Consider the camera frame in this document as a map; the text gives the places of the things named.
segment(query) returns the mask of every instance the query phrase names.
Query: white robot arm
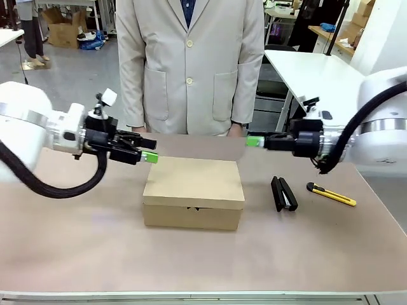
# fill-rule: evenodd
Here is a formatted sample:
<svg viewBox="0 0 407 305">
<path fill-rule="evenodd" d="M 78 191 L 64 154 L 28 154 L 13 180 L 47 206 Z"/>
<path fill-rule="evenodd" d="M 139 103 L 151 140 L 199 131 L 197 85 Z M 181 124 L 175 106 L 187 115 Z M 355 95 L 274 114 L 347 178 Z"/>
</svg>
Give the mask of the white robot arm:
<svg viewBox="0 0 407 305">
<path fill-rule="evenodd" d="M 21 180 L 34 192 L 51 198 L 79 196 L 103 178 L 109 159 L 135 165 L 140 161 L 156 163 L 158 156 L 138 147 L 155 149 L 156 141 L 138 133 L 117 130 L 118 120 L 104 112 L 117 98 L 111 90 L 97 95 L 95 109 L 85 112 L 72 104 L 67 113 L 53 111 L 45 93 L 20 83 L 0 84 L 0 182 Z M 38 180 L 35 169 L 43 147 L 72 154 L 94 154 L 98 169 L 93 178 L 78 187 L 58 189 Z"/>
<path fill-rule="evenodd" d="M 255 134 L 247 145 L 292 151 L 329 173 L 347 154 L 360 165 L 398 166 L 407 162 L 407 67 L 378 72 L 361 85 L 358 112 L 346 126 L 332 126 L 318 103 L 289 133 Z"/>
</svg>

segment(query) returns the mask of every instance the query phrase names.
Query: beige tabletop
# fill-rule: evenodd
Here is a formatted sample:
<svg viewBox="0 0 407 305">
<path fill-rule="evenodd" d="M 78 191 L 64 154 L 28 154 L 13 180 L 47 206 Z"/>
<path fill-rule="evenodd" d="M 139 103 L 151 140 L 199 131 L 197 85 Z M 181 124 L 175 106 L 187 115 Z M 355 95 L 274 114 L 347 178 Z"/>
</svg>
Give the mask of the beige tabletop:
<svg viewBox="0 0 407 305">
<path fill-rule="evenodd" d="M 319 26 L 317 26 L 317 25 L 310 25 L 310 26 L 308 26 L 308 28 L 309 28 L 312 32 L 318 34 L 318 36 L 322 36 L 323 38 L 327 39 L 329 42 L 332 41 L 333 33 L 328 33 L 328 32 L 326 32 L 326 31 L 322 30 L 322 28 L 319 27 Z M 339 49 L 341 49 L 341 50 L 344 51 L 346 54 L 348 54 L 348 55 L 350 55 L 351 57 L 353 57 L 353 56 L 355 55 L 355 51 L 354 51 L 353 47 L 348 48 L 348 47 L 346 47 L 346 46 L 344 46 L 343 44 L 340 43 L 340 40 L 341 40 L 341 39 L 345 39 L 345 38 L 347 38 L 347 37 L 346 37 L 346 34 L 343 33 L 342 35 L 339 35 L 338 38 L 336 38 L 335 46 L 339 47 Z"/>
<path fill-rule="evenodd" d="M 244 140 L 154 135 L 158 152 L 239 158 Z M 60 187 L 91 177 L 95 158 L 45 150 L 36 173 Z M 104 180 L 70 200 L 1 185 L 0 290 L 15 292 L 297 291 L 407 289 L 407 238 L 351 164 L 317 175 L 307 159 L 247 149 L 238 162 L 246 206 L 237 232 L 147 228 L 149 165 L 111 161 Z M 286 178 L 299 203 L 277 213 L 270 181 Z M 305 189 L 318 183 L 355 208 Z"/>
</svg>

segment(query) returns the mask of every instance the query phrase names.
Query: black stapler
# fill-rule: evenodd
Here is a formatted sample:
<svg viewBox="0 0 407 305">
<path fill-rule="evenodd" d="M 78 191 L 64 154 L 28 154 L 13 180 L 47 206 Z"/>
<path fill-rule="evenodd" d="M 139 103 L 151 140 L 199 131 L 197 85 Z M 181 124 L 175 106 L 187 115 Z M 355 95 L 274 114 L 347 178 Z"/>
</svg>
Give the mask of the black stapler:
<svg viewBox="0 0 407 305">
<path fill-rule="evenodd" d="M 293 212 L 298 208 L 297 200 L 284 178 L 274 176 L 272 180 L 272 191 L 274 195 L 275 207 L 278 212 L 283 208 Z"/>
</svg>

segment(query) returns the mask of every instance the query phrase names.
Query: black pole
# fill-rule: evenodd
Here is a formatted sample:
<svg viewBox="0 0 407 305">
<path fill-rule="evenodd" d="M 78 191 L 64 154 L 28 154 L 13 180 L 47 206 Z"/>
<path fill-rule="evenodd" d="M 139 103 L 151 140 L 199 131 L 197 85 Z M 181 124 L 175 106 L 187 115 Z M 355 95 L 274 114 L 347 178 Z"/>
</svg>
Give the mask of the black pole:
<svg viewBox="0 0 407 305">
<path fill-rule="evenodd" d="M 338 26 L 336 27 L 336 30 L 335 30 L 335 33 L 333 34 L 331 43 L 329 44 L 328 51 L 326 52 L 327 56 L 331 56 L 331 52 L 332 52 L 333 46 L 335 45 L 336 38 L 338 38 L 339 31 L 340 31 L 342 23 L 343 23 L 343 19 L 345 19 L 345 15 L 346 15 L 346 11 L 348 10 L 349 3 L 350 3 L 350 0 L 345 0 L 345 4 L 343 5 L 342 13 L 339 18 Z"/>
<path fill-rule="evenodd" d="M 14 19 L 14 9 L 13 9 L 12 0 L 7 0 L 7 10 L 8 10 L 8 15 L 10 16 L 11 27 L 13 28 L 13 31 L 17 31 L 18 28 L 17 28 L 17 23 Z"/>
</svg>

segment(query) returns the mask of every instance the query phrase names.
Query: beige blazer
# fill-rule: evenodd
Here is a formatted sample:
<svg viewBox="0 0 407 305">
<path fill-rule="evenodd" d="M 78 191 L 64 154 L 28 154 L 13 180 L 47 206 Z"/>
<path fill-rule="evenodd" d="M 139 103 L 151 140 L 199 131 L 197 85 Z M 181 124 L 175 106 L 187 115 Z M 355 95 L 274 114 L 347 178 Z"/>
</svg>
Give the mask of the beige blazer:
<svg viewBox="0 0 407 305">
<path fill-rule="evenodd" d="M 264 54 L 262 0 L 119 0 L 117 31 L 126 124 L 219 135 L 250 123 Z"/>
</svg>

